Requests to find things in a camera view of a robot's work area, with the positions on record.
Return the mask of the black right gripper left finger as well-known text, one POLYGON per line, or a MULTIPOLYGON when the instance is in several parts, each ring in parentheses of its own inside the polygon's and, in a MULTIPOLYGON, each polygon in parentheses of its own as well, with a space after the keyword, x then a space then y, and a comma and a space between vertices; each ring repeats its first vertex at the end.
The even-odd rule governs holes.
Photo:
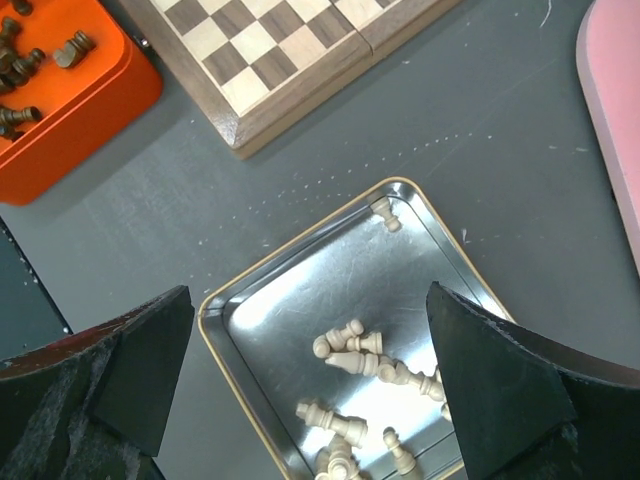
POLYGON ((1 362, 4 479, 160 479, 195 309, 179 285, 1 362))

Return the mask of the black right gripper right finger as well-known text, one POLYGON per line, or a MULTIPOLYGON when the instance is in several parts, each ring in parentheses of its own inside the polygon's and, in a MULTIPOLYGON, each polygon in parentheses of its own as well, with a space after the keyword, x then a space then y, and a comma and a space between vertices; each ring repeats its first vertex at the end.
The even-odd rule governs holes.
POLYGON ((639 372, 434 282, 429 330, 471 479, 636 479, 639 372))

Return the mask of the white chess pawn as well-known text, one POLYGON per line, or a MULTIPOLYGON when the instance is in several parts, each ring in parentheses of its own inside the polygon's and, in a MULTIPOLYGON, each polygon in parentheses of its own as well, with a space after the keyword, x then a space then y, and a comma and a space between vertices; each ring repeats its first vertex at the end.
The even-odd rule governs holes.
POLYGON ((342 329, 332 328, 313 341, 313 354, 317 358, 327 358, 333 352, 342 351, 349 339, 357 337, 363 332, 364 326, 358 319, 351 320, 342 329))

